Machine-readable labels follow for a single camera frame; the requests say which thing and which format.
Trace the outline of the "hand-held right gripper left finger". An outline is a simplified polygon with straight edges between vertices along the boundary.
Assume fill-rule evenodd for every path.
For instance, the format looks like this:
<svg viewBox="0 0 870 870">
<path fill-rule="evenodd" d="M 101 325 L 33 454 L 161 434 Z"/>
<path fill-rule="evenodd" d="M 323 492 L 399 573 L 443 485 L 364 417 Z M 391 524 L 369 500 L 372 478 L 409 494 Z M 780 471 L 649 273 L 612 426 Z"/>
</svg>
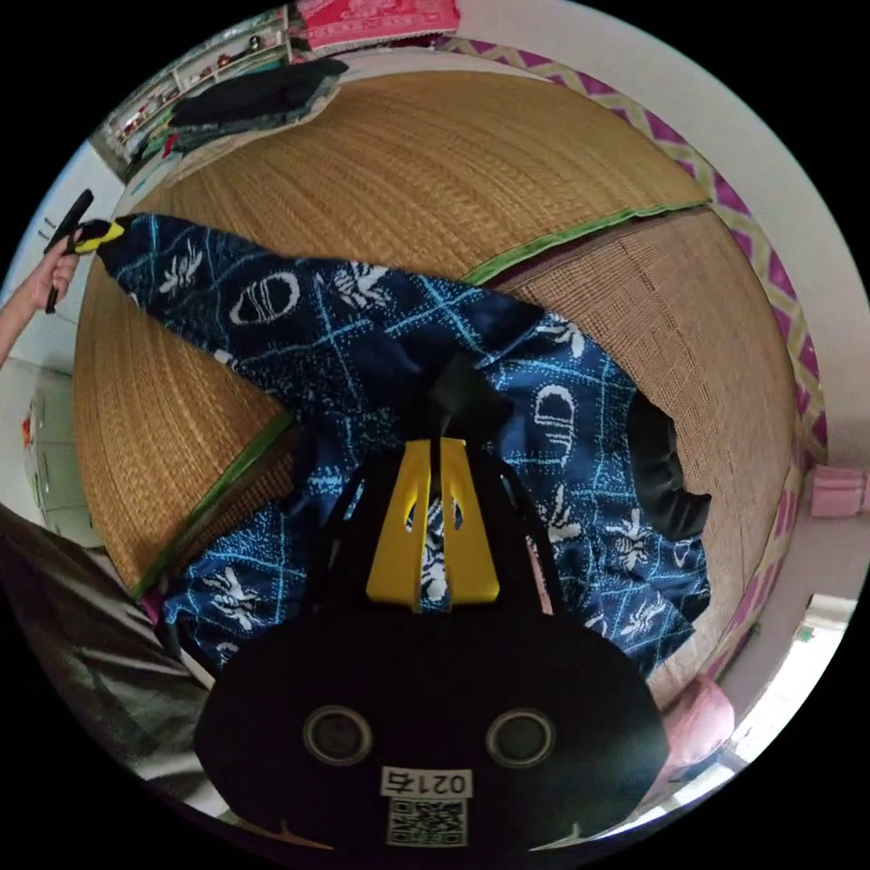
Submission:
<svg viewBox="0 0 870 870">
<path fill-rule="evenodd" d="M 376 604 L 420 604 L 430 501 L 430 454 L 430 440 L 405 444 L 365 586 L 367 597 Z"/>
</svg>

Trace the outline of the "person's left hand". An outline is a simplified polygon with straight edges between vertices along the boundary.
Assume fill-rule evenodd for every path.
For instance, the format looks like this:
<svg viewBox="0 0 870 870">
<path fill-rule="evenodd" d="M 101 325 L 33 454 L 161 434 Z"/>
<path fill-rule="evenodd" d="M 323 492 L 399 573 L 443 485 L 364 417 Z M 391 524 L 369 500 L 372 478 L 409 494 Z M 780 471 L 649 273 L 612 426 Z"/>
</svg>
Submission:
<svg viewBox="0 0 870 870">
<path fill-rule="evenodd" d="M 34 311 L 47 311 L 49 302 L 62 300 L 79 261 L 75 245 L 81 235 L 81 228 L 59 239 L 45 253 L 27 278 L 27 297 Z"/>
</svg>

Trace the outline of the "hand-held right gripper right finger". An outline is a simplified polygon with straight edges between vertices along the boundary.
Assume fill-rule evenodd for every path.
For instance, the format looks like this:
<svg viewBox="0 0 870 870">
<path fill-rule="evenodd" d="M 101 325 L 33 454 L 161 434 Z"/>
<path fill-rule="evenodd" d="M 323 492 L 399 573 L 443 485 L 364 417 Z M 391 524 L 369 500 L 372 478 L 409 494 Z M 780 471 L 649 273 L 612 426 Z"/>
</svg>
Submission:
<svg viewBox="0 0 870 870">
<path fill-rule="evenodd" d="M 450 604 L 493 604 L 499 582 L 463 440 L 440 441 L 440 487 Z"/>
</svg>

